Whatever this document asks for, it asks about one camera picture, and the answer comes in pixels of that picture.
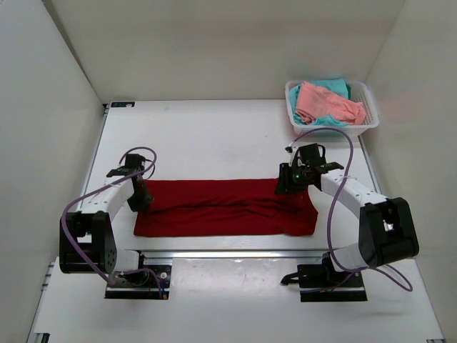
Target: red cloth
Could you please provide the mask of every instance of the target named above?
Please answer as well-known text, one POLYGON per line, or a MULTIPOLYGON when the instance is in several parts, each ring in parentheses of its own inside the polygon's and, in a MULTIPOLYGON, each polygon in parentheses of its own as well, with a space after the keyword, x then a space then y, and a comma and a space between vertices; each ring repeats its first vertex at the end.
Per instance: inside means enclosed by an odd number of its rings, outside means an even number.
POLYGON ((306 236, 316 228, 308 192, 275 195, 277 179, 145 182, 154 200, 138 213, 136 236, 306 236))

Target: plastic basket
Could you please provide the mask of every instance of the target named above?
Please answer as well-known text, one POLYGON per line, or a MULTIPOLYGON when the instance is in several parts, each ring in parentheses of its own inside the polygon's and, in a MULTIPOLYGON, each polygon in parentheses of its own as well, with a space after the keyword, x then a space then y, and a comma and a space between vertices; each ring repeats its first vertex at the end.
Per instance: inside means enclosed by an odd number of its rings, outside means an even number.
MULTIPOLYGON (((286 104, 287 104, 287 113, 288 117, 291 120, 293 126, 293 131, 298 136, 304 134, 312 129, 317 129, 320 127, 329 127, 324 125, 300 125, 293 120, 293 113, 291 108, 291 102, 288 98, 289 91, 294 88, 297 84, 301 84, 303 81, 307 80, 293 80, 286 83, 286 104)), ((359 134, 362 134, 368 129, 377 127, 379 125, 378 112, 374 106, 373 98, 371 97, 370 91, 366 88, 366 85, 363 82, 359 81, 347 81, 349 86, 351 86, 351 101, 363 103, 363 107, 366 111, 366 118, 363 121, 362 125, 347 125, 347 126, 338 126, 337 129, 346 132, 351 137, 357 137, 359 134)), ((335 131, 317 131, 311 133, 312 135, 320 136, 335 136, 338 135, 338 132, 335 131)))

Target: white wall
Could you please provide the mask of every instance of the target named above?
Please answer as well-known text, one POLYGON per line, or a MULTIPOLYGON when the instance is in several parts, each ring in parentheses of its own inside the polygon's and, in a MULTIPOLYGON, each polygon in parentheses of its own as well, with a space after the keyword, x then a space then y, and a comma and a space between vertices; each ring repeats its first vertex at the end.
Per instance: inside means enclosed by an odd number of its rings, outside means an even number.
POLYGON ((367 78, 382 117, 364 135, 385 193, 411 205, 418 264, 447 339, 457 339, 456 19, 457 1, 406 1, 367 78))
POLYGON ((0 1, 0 342, 25 342, 103 107, 39 0, 0 1))
POLYGON ((96 93, 280 99, 300 77, 364 80, 404 0, 46 0, 96 93))

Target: purple cable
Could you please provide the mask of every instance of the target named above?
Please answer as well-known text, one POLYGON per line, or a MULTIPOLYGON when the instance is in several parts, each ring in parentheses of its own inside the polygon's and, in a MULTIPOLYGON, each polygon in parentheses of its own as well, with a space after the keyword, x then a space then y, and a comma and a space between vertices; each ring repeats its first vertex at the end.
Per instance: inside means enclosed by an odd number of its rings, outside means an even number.
MULTIPOLYGON (((64 209, 64 212, 62 213, 62 217, 61 217, 61 225, 62 225, 62 229, 65 233, 65 236, 66 238, 68 239, 68 241, 70 242, 70 244, 73 246, 73 248, 75 249, 75 251, 79 254, 79 256, 82 257, 82 259, 93 269, 94 272, 96 272, 98 275, 100 275, 100 277, 106 281, 107 284, 113 284, 115 282, 115 280, 113 279, 110 279, 108 276, 106 276, 101 270, 100 268, 98 268, 93 262, 91 259, 89 259, 89 257, 84 253, 84 251, 79 247, 78 243, 75 241, 75 239, 72 237, 72 235, 70 234, 70 231, 69 231, 69 228, 67 227, 66 225, 66 214, 70 211, 70 209, 78 204, 81 200, 84 200, 86 198, 89 198, 89 197, 92 197, 93 195, 97 195, 98 193, 101 193, 103 191, 106 191, 108 188, 114 186, 114 185, 117 185, 117 184, 120 184, 121 182, 124 182, 126 180, 129 180, 131 179, 132 177, 136 177, 137 175, 142 175, 146 172, 148 172, 152 167, 153 165, 156 163, 156 160, 157 160, 157 154, 156 152, 151 149, 151 148, 148 148, 147 146, 137 146, 135 148, 132 148, 130 150, 128 150, 124 155, 122 155, 121 157, 121 160, 119 161, 119 163, 122 163, 122 161, 124 160, 125 156, 133 151, 133 150, 140 150, 140 149, 143 149, 143 150, 147 150, 149 152, 151 152, 154 156, 154 159, 152 160, 151 164, 145 168, 144 170, 141 170, 141 171, 136 171, 134 172, 133 174, 130 174, 130 175, 127 175, 126 177, 122 177, 120 179, 117 179, 116 181, 113 181, 112 183, 110 184, 106 184, 98 189, 96 189, 95 191, 92 191, 88 194, 85 194, 83 195, 82 197, 79 197, 75 200, 73 200, 72 202, 70 202, 68 205, 66 205, 65 209, 64 209)), ((161 291, 161 288, 160 288, 160 280, 159 278, 157 277, 156 273, 149 269, 149 268, 141 268, 141 269, 135 269, 135 270, 128 270, 126 272, 121 272, 121 273, 118 273, 116 275, 120 275, 120 274, 134 274, 134 273, 138 273, 138 272, 148 272, 150 273, 154 279, 156 280, 156 283, 157 283, 157 288, 159 289, 159 297, 162 298, 162 291, 161 291)))
POLYGON ((299 137, 295 138, 288 146, 292 146, 294 143, 296 143, 299 139, 305 137, 306 135, 310 134, 311 132, 315 132, 315 131, 321 131, 321 130, 330 130, 330 131, 335 131, 335 132, 338 132, 340 134, 342 134, 343 136, 345 136, 345 138, 348 140, 348 143, 349 143, 349 159, 348 159, 348 163, 346 165, 346 168, 344 169, 344 176, 343 176, 343 181, 341 182, 340 186, 338 187, 338 189, 336 190, 336 193, 335 193, 335 196, 333 197, 333 200, 331 202, 331 205, 330 205, 330 209, 328 211, 328 219, 327 219, 327 244, 328 244, 328 250, 330 252, 330 255, 331 255, 331 258, 332 260, 335 262, 335 264, 341 269, 341 270, 344 270, 345 272, 348 272, 348 273, 351 273, 350 275, 348 275, 348 277, 346 277, 340 284, 337 284, 336 286, 334 287, 329 287, 329 288, 321 288, 321 289, 313 289, 309 292, 322 292, 324 290, 330 290, 330 289, 334 289, 338 286, 341 286, 344 282, 348 281, 349 278, 351 278, 355 273, 358 273, 358 272, 361 272, 362 270, 365 270, 365 269, 370 269, 370 270, 374 270, 375 272, 378 272, 378 273, 381 273, 382 275, 388 277, 392 282, 394 282, 395 284, 397 284, 400 288, 404 289, 405 291, 407 292, 412 292, 413 291, 413 285, 409 282, 409 280, 399 271, 397 270, 396 268, 392 267, 391 265, 387 264, 386 267, 392 269, 395 273, 397 273, 403 280, 405 280, 405 282, 408 284, 408 288, 406 286, 404 286, 403 284, 401 284, 400 282, 398 282, 397 280, 395 280, 391 275, 387 274, 385 271, 383 270, 380 270, 380 269, 377 269, 377 268, 372 268, 372 267, 366 267, 366 268, 357 268, 357 269, 348 269, 348 268, 345 268, 345 266, 343 266, 336 258, 336 255, 335 255, 335 249, 333 248, 333 245, 332 245, 332 242, 331 242, 331 219, 333 217, 333 211, 335 209, 335 206, 336 206, 336 202, 338 201, 338 197, 341 193, 341 191, 343 191, 343 188, 344 188, 344 185, 346 184, 346 180, 348 178, 348 174, 349 174, 349 168, 351 167, 351 164, 352 164, 352 158, 353 158, 353 155, 354 155, 354 146, 353 146, 353 143, 352 143, 352 140, 351 138, 348 136, 348 134, 344 131, 341 131, 339 129, 335 129, 333 127, 325 127, 325 128, 318 128, 318 129, 312 129, 302 135, 300 135, 299 137))

